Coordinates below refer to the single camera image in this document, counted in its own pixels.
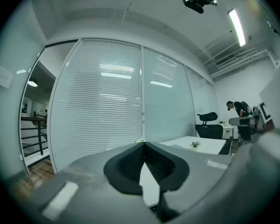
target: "air conditioning vent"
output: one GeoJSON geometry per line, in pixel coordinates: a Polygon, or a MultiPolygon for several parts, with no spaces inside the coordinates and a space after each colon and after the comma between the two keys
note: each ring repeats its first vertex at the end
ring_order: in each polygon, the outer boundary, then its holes
{"type": "Polygon", "coordinates": [[[216,66],[219,68],[220,66],[224,65],[225,63],[234,60],[236,57],[235,53],[231,53],[228,56],[225,56],[224,58],[218,60],[215,62],[216,66]]]}

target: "chair headrest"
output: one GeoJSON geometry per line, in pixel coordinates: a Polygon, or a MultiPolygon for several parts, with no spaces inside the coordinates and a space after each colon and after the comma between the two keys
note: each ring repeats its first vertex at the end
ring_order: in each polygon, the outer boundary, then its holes
{"type": "Polygon", "coordinates": [[[218,118],[215,112],[210,112],[208,114],[197,114],[201,121],[214,121],[218,118]]]}

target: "black cap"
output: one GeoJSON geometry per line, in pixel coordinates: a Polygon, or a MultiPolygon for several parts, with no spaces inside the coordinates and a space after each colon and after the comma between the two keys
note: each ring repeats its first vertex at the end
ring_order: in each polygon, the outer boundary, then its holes
{"type": "Polygon", "coordinates": [[[228,110],[230,110],[230,108],[228,107],[228,105],[229,105],[229,104],[232,104],[232,103],[233,103],[232,101],[228,101],[228,102],[226,103],[228,110]]]}

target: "round ceiling lamp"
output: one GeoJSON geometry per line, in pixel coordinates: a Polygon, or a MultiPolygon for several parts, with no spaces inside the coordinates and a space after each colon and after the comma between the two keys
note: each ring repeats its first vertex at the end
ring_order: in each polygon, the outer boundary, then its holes
{"type": "Polygon", "coordinates": [[[28,84],[33,87],[37,87],[37,80],[35,78],[30,78],[28,84]]]}

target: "black office chair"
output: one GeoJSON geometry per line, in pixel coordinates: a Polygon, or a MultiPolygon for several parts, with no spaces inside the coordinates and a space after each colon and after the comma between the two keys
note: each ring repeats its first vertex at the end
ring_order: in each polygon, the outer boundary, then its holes
{"type": "MultiPolygon", "coordinates": [[[[214,121],[218,118],[215,112],[207,114],[198,114],[199,119],[203,121],[202,125],[195,125],[195,128],[201,138],[222,140],[223,138],[223,126],[222,125],[207,125],[207,121],[214,121]]],[[[231,148],[233,136],[226,140],[223,148],[219,154],[228,155],[231,148]]]]}

